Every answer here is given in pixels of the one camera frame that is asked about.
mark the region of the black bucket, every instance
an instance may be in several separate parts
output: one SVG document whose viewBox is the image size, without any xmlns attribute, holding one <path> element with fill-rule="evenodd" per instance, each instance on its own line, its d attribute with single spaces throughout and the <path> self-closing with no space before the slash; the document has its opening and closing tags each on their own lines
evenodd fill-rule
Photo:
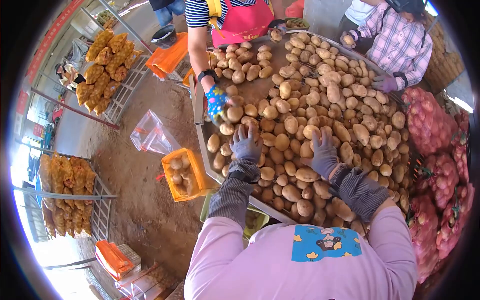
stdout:
<svg viewBox="0 0 480 300">
<path fill-rule="evenodd" d="M 152 43 L 165 50 L 177 42 L 177 31 L 174 25 L 167 25 L 160 28 L 152 37 Z"/>
</svg>

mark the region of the pink long-sleeve shirt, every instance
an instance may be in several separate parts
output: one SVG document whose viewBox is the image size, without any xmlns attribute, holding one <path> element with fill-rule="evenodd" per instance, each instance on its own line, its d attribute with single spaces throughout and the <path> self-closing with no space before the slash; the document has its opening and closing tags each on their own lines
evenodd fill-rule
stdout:
<svg viewBox="0 0 480 300">
<path fill-rule="evenodd" d="M 393 8 L 384 16 L 388 8 L 387 3 L 379 4 L 367 18 L 365 25 L 358 27 L 363 38 L 375 38 L 367 58 L 375 62 L 382 70 L 393 75 L 395 72 L 405 73 L 408 86 L 418 84 L 427 71 L 433 43 L 429 34 L 425 37 L 422 47 L 422 38 L 425 28 L 419 22 L 409 23 Z M 355 40 L 357 33 L 350 31 Z M 397 91 L 404 88 L 405 82 L 401 77 L 396 78 Z"/>
<path fill-rule="evenodd" d="M 243 249 L 242 228 L 206 220 L 185 280 L 185 299 L 412 299 L 417 265 L 398 207 L 371 223 L 370 244 L 346 228 L 272 225 Z"/>
</svg>

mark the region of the printed graphic patch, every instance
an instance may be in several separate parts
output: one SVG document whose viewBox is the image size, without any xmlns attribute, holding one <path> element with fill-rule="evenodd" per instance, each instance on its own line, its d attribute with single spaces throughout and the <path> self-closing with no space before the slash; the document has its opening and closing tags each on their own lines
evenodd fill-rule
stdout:
<svg viewBox="0 0 480 300">
<path fill-rule="evenodd" d="M 317 262 L 324 257 L 359 256 L 362 254 L 357 232 L 340 227 L 319 228 L 295 226 L 293 262 Z"/>
</svg>

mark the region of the pink plaid shirt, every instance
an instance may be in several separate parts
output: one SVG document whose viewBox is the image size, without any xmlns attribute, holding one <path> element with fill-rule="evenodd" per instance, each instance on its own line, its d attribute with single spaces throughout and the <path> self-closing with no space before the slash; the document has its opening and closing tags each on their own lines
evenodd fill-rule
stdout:
<svg viewBox="0 0 480 300">
<path fill-rule="evenodd" d="M 432 55 L 432 38 L 429 34 L 421 48 L 421 40 L 425 28 L 418 22 L 409 23 L 393 8 L 383 19 L 387 3 L 379 4 L 367 18 L 365 25 L 358 27 L 363 38 L 372 38 L 378 33 L 372 48 L 367 52 L 367 58 L 375 62 L 382 70 L 393 75 L 395 72 L 405 73 L 408 86 L 418 84 L 427 71 Z M 357 33 L 350 30 L 355 40 Z M 396 78 L 397 91 L 406 88 L 401 77 Z"/>
</svg>

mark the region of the woman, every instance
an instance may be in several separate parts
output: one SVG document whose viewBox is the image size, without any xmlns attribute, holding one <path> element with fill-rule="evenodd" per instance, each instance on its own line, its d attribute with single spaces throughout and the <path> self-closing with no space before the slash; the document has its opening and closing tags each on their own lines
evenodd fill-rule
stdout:
<svg viewBox="0 0 480 300">
<path fill-rule="evenodd" d="M 185 279 L 185 299 L 412 299 L 417 261 L 410 231 L 386 188 L 360 168 L 338 163 L 332 135 L 314 133 L 313 159 L 302 158 L 364 222 L 369 244 L 355 231 L 275 224 L 250 239 L 242 234 L 263 140 L 240 125 L 230 142 L 237 160 L 212 197 Z"/>
<path fill-rule="evenodd" d="M 209 70 L 207 51 L 209 21 L 212 24 L 213 45 L 239 44 L 267 35 L 275 28 L 280 34 L 287 32 L 285 12 L 281 0 L 208 0 L 217 7 L 209 8 L 207 0 L 187 0 L 185 16 L 188 26 L 188 52 L 193 71 L 208 98 L 208 113 L 218 125 L 224 116 L 223 107 L 231 100 L 215 83 L 215 72 Z"/>
<path fill-rule="evenodd" d="M 57 70 L 60 83 L 74 92 L 77 91 L 77 86 L 79 83 L 86 81 L 85 78 L 69 63 L 67 63 L 65 66 L 57 64 L 55 66 L 55 70 Z"/>
<path fill-rule="evenodd" d="M 400 13 L 383 2 L 375 7 L 365 25 L 357 30 L 344 32 L 340 42 L 346 48 L 345 36 L 353 41 L 374 38 L 367 58 L 376 63 L 388 76 L 373 79 L 372 88 L 390 93 L 418 84 L 427 71 L 432 55 L 432 38 L 421 21 L 425 18 L 425 4 L 422 0 L 397 0 L 401 4 Z"/>
</svg>

